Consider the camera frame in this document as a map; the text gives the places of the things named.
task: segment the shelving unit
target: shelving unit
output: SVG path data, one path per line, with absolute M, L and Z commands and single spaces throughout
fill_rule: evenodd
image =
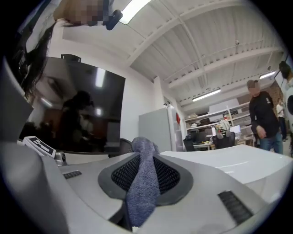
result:
M 250 114 L 245 114 L 245 115 L 242 115 L 242 116 L 232 118 L 231 112 L 233 112 L 235 110 L 245 108 L 245 107 L 248 107 L 248 106 L 249 106 L 249 102 L 241 104 L 241 105 L 238 105 L 238 106 L 234 106 L 234 107 L 228 107 L 227 106 L 227 108 L 224 109 L 224 110 L 209 113 L 209 114 L 194 117 L 194 118 L 189 118 L 189 119 L 186 119 L 185 122 L 195 122 L 195 121 L 210 118 L 210 117 L 213 117 L 213 116 L 216 116 L 216 115 L 228 113 L 228 115 L 230 116 L 230 119 L 227 119 L 227 121 L 231 122 L 232 126 L 234 127 L 234 123 L 233 123 L 234 120 L 245 118 L 245 117 L 249 116 Z M 193 128 L 188 128 L 187 130 L 194 130 L 194 129 L 199 129 L 199 128 L 208 128 L 208 127 L 211 127 L 211 126 L 214 126 L 214 125 L 217 125 L 217 124 L 219 124 L 219 123 L 217 122 L 217 123 L 211 123 L 211 124 L 207 124 L 207 125 L 203 125 L 203 126 L 197 126 L 197 127 L 193 127 Z

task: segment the office chair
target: office chair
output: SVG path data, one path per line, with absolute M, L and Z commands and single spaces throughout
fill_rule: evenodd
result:
M 184 139 L 183 142 L 187 151 L 196 151 L 192 139 Z
M 216 149 L 232 147 L 235 145 L 235 132 L 230 132 L 229 136 L 224 136 L 222 139 L 213 136 L 212 141 L 215 144 Z
M 124 154 L 128 153 L 130 147 L 131 147 L 131 142 L 129 140 L 120 138 L 119 153 L 117 153 L 117 154 L 109 154 L 109 158 L 113 158 L 113 157 L 124 155 Z

